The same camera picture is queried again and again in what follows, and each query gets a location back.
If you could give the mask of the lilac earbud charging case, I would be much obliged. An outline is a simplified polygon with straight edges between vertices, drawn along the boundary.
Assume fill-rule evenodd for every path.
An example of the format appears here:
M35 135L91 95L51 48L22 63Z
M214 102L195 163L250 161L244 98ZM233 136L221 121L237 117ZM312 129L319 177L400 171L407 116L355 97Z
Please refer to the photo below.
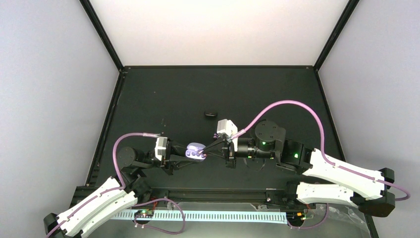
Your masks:
M185 156L192 159L201 159L202 161L206 158L205 154L198 155L197 152L205 148L205 145L201 143L192 142L186 146L187 150Z

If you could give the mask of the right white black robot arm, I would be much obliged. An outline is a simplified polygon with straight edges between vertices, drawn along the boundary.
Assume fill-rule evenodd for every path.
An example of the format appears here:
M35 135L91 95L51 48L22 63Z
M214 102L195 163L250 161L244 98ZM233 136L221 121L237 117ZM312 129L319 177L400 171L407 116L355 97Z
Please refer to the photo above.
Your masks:
M249 138L234 138L235 126L227 119L217 125L218 138L197 151L200 158L218 151L229 168L238 159L274 159L282 171L325 180L324 184L289 181L282 193L290 208L298 204L329 203L356 207L373 217L387 217L396 197L389 191L394 172L384 168L366 170L323 155L319 149L286 139L286 131L275 122L260 120L252 126Z

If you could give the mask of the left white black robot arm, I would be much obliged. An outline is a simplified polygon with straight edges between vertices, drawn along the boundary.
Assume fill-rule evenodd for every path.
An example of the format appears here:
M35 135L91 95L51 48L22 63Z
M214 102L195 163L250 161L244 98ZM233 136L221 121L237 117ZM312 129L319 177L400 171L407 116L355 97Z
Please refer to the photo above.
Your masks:
M167 197L154 197L143 171L160 168L172 175L181 166L202 162L206 158L203 148L197 143L182 146L166 137L158 137L155 148L147 153L131 147L120 150L114 147L116 175L68 210L48 214L44 218L46 236L87 238L99 226L130 208L140 209L133 219L135 225L139 218L152 218L159 203L176 203Z

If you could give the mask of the left electronics board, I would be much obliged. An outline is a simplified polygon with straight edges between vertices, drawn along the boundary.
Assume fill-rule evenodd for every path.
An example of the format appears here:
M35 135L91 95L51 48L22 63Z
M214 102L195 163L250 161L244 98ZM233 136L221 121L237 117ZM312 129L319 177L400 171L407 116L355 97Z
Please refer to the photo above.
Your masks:
M134 214L134 219L152 219L154 216L154 210L138 210Z

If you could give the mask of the electronics board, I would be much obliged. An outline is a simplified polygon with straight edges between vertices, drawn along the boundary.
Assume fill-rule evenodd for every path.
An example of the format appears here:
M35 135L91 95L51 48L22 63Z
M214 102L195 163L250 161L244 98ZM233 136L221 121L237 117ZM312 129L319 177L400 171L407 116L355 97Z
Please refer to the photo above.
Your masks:
M312 219L314 217L313 214L308 214L305 212L287 212L286 213L286 218L288 220L300 220L300 221L304 221L307 219Z
M154 210L138 210L134 214L134 219L152 219L154 216Z

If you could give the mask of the right electronics board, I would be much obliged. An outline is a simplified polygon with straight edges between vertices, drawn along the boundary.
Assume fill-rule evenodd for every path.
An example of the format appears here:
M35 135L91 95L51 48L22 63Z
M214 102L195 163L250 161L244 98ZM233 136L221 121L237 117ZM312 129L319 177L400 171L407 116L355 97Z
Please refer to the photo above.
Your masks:
M304 221L307 219L312 219L314 217L313 214L308 214L305 212L287 212L286 213L286 218L288 220L300 220L300 221Z

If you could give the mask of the clear plastic sheet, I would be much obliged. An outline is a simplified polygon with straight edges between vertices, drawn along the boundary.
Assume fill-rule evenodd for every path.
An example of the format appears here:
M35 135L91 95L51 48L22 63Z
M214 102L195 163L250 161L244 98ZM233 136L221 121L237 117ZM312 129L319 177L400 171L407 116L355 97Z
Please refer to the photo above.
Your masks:
M355 208L342 205L317 205L309 213L313 218L301 228L283 224L246 223L237 232L244 238L369 238L370 230L364 215Z

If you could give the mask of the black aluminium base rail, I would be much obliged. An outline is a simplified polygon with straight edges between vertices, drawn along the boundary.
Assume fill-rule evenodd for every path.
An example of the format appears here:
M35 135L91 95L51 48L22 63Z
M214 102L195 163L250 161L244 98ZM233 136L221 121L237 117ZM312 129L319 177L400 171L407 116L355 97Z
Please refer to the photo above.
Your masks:
M224 203L271 203L287 201L284 190L274 189L187 189L152 188L142 196L146 198L168 198L175 202L224 202Z

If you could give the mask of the left black frame post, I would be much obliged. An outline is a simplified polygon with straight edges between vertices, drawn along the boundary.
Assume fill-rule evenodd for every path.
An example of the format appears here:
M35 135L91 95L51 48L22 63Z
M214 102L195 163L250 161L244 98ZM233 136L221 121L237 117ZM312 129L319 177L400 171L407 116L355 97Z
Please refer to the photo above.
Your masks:
M121 62L104 26L102 25L92 3L90 0L79 0L81 6L83 7L85 13L87 14L90 22L92 23L94 29L96 30L102 44L106 48L110 58L112 59L115 67L118 71L123 71L124 65Z

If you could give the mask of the black frame post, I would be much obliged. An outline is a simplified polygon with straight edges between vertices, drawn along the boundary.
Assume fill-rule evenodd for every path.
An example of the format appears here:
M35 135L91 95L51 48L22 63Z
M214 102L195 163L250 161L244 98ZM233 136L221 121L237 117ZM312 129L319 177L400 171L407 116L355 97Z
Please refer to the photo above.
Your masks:
M332 48L334 47L336 41L338 40L341 32L345 28L348 20L352 16L354 10L356 9L358 3L360 0L349 0L344 7L339 19L337 20L330 36L328 37L323 49L321 50L315 64L314 64L314 70L316 72L319 72L321 69L323 63L327 59L329 53L331 52Z
M81 6L83 7L85 13L87 14L90 22L92 23L94 29L96 30L102 44L106 48L110 58L112 59L115 67L118 71L123 71L124 65L121 62L104 26L102 25L92 3L90 0L79 0Z

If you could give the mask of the right black frame post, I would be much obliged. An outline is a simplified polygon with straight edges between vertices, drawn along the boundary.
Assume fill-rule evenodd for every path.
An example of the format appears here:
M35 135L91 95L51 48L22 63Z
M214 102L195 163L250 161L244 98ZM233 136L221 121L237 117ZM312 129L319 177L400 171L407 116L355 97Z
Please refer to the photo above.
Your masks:
M328 37L323 49L321 50L315 64L314 64L314 70L316 72L319 72L321 69L323 63L327 59L329 53L331 52L332 48L334 47L336 41L338 40L341 32L345 28L348 20L352 16L354 10L356 9L358 3L360 0L349 0L344 7L339 19L337 20L330 36Z

